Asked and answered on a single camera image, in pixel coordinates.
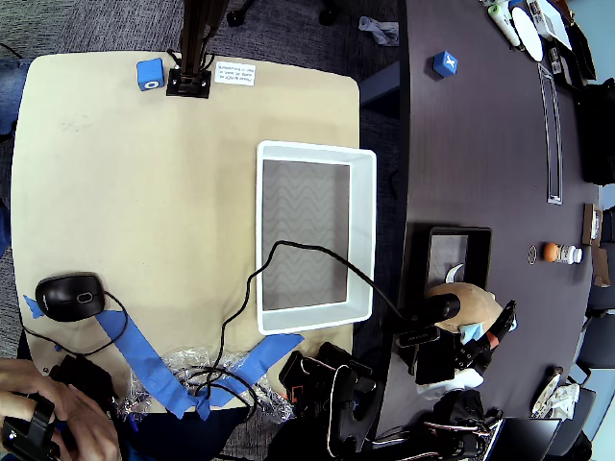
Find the person right hand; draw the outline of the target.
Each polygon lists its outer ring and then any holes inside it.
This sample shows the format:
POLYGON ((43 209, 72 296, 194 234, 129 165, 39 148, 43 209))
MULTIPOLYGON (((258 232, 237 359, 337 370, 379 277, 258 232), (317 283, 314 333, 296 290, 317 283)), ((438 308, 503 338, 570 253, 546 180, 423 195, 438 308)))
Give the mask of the person right hand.
POLYGON ((61 405, 56 411, 66 422, 74 442, 55 433, 53 440, 60 447, 60 460, 121 460, 121 449, 115 427, 102 408, 72 385, 58 384, 61 405))

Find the person left hand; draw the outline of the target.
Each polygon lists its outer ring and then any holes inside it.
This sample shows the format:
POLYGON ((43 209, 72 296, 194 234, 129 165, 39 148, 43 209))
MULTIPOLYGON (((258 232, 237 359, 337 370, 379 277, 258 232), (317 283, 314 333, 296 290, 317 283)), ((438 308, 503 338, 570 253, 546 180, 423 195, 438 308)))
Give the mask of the person left hand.
POLYGON ((27 417, 34 411, 34 403, 20 397, 39 394, 62 408, 62 392, 58 383, 40 373, 32 361, 1 359, 1 413, 6 416, 27 417))

